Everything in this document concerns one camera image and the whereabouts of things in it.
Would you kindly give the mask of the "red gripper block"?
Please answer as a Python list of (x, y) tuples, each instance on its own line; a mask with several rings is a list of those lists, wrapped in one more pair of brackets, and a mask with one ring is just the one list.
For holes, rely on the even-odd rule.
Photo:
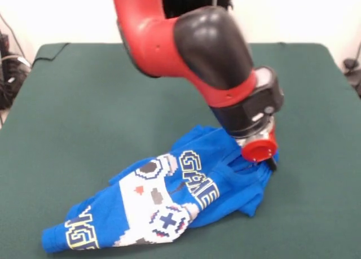
[(276, 142), (275, 127), (263, 130), (240, 143), (242, 157), (251, 162), (267, 160), (271, 171), (277, 170), (277, 161), (273, 157), (278, 149)]

